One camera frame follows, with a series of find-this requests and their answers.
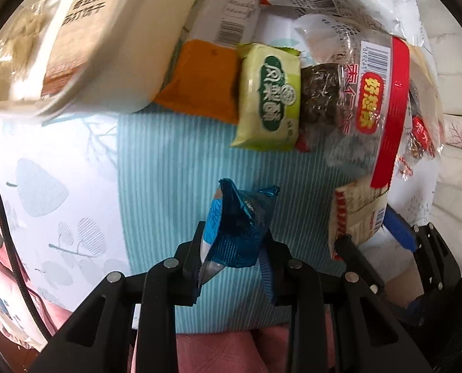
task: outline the teal striped fabric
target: teal striped fabric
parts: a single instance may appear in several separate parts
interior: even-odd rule
[[[235,127],[175,114],[151,104],[118,123],[121,216],[134,274],[172,256],[205,220],[220,178],[238,189],[281,187],[271,232],[294,257],[318,271],[341,274],[331,261],[327,223],[335,187],[348,182],[318,153],[258,153],[230,148]],[[192,308],[177,307],[178,333],[211,333],[269,326],[289,320],[260,289],[260,271],[225,268],[203,287]]]

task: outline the red logo with yellow text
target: red logo with yellow text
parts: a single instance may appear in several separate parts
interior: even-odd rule
[[[361,78],[355,125],[366,135],[376,132],[383,104],[384,82],[379,74],[367,72]]]

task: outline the blue foil package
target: blue foil package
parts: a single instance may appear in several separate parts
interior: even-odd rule
[[[245,268],[257,263],[278,194],[278,186],[249,192],[238,190],[230,179],[219,181],[200,247],[200,284],[225,266]]]

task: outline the silver rivet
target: silver rivet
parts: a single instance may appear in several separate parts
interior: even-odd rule
[[[355,272],[347,272],[345,274],[345,279],[350,283],[357,283],[359,281],[359,276]]]
[[[177,258],[167,258],[164,261],[164,266],[166,268],[175,268],[177,265],[179,265],[179,261],[177,260]]]
[[[292,258],[288,261],[288,266],[291,269],[300,269],[302,266],[304,266],[304,263],[301,260],[297,260],[295,258]]]
[[[122,274],[120,272],[110,272],[107,275],[107,280],[110,283],[118,282],[119,280],[121,280],[121,278],[122,278]]]

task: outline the black cord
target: black cord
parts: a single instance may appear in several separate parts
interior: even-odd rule
[[[10,261],[10,266],[15,276],[15,281],[19,287],[20,293],[24,298],[25,305],[29,309],[30,315],[32,316],[33,320],[35,321],[36,325],[38,326],[41,334],[43,334],[44,338],[49,341],[53,335],[51,335],[50,331],[46,327],[43,319],[38,313],[38,309],[36,309],[36,305],[32,300],[29,289],[25,284],[24,277],[22,276],[22,272],[20,270],[20,264],[16,257],[16,249],[13,240],[11,239],[10,228],[8,227],[7,215],[5,213],[5,208],[3,207],[3,200],[1,199],[0,195],[0,228],[1,234],[3,236],[3,241],[5,242],[5,247],[7,249],[8,259]]]

